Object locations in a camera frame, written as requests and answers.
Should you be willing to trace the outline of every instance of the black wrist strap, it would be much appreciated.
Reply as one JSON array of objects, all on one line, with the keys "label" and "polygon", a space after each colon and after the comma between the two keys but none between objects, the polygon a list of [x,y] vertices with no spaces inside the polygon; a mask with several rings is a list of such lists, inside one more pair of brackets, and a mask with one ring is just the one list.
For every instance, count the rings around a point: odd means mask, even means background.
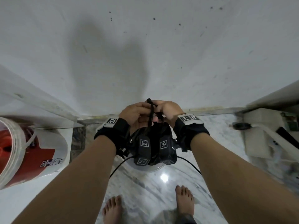
[{"label": "black wrist strap", "polygon": [[116,154],[123,157],[121,148],[125,147],[126,142],[129,138],[130,125],[127,123],[126,120],[118,118],[112,127],[105,127],[105,125],[107,126],[107,123],[110,124],[110,122],[111,118],[108,119],[105,123],[103,123],[103,127],[98,129],[94,139],[96,139],[100,135],[106,136],[114,143],[116,147]]},{"label": "black wrist strap", "polygon": [[207,133],[210,135],[208,130],[204,127],[204,124],[193,123],[185,125],[180,118],[176,120],[173,131],[177,136],[177,142],[181,146],[183,152],[191,150],[190,143],[197,134]]}]

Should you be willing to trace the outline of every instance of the white marble floor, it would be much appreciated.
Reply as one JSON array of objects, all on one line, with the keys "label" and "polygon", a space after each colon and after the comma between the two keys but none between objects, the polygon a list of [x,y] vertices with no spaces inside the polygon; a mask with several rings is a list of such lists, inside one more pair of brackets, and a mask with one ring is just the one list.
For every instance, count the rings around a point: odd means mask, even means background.
[{"label": "white marble floor", "polygon": [[[215,140],[238,156],[248,160],[241,133],[229,127],[231,123],[236,122],[236,116],[233,114],[211,115],[201,116],[200,119],[204,121],[206,128]],[[88,141],[88,129],[86,132],[86,141]],[[182,153],[181,149],[178,149],[177,154],[198,167],[191,151]],[[116,157],[112,170],[120,162],[121,159]],[[214,202],[204,179],[190,164],[181,159],[178,159],[173,165],[164,166],[156,172],[147,174],[134,170],[128,165],[122,165],[109,181],[105,201],[112,196],[119,194],[122,196],[124,223],[174,223],[176,185],[184,185],[193,193],[196,202],[194,218],[198,224],[227,223]],[[96,223],[102,223],[101,214]]]}]

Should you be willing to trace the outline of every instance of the black cable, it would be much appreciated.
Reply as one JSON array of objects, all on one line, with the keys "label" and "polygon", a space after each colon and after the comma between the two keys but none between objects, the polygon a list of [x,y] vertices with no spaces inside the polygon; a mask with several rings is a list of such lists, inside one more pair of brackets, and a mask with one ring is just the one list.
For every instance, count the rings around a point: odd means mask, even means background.
[{"label": "black cable", "polygon": [[183,160],[185,160],[185,161],[187,161],[189,164],[191,164],[192,165],[192,167],[194,167],[197,171],[198,171],[198,173],[200,173],[200,174],[202,174],[200,171],[199,171],[199,169],[197,169],[192,163],[190,163],[188,160],[186,160],[185,158],[183,158],[183,157],[180,157],[180,156],[177,156],[178,158],[181,158],[181,159],[183,159]]},{"label": "black cable", "polygon": [[129,158],[126,158],[124,161],[122,161],[121,162],[121,164],[120,165],[118,165],[116,168],[115,168],[115,170],[112,172],[112,174],[110,174],[110,177],[109,178],[111,178],[111,176],[114,174],[114,172],[124,163],[124,162],[126,162],[128,159],[131,159],[131,158],[134,158],[133,156],[130,156]]}]

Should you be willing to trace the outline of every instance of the bare foot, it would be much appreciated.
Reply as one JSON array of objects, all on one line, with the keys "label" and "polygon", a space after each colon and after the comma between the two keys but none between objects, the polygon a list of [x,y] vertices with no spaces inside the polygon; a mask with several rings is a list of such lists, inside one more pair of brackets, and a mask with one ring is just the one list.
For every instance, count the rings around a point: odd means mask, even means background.
[{"label": "bare foot", "polygon": [[176,186],[176,204],[178,214],[194,215],[194,197],[190,190],[182,185],[182,188]]},{"label": "bare foot", "polygon": [[111,197],[103,208],[104,224],[118,224],[121,218],[123,207],[121,206],[121,196]]}]

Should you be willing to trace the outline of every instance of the wrist strap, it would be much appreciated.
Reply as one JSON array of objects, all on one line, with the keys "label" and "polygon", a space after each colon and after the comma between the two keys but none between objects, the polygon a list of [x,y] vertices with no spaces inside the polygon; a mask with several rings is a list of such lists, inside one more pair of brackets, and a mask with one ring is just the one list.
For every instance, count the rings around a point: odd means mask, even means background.
[{"label": "wrist strap", "polygon": [[121,148],[125,147],[129,138],[130,125],[126,120],[118,116],[109,117],[99,128],[95,134],[94,139],[100,135],[105,135],[109,138],[116,147],[116,154],[123,157]]},{"label": "wrist strap", "polygon": [[210,135],[208,130],[204,127],[203,121],[194,114],[179,115],[173,131],[177,136],[177,142],[181,146],[183,152],[191,150],[190,143],[197,134],[207,133]]}]

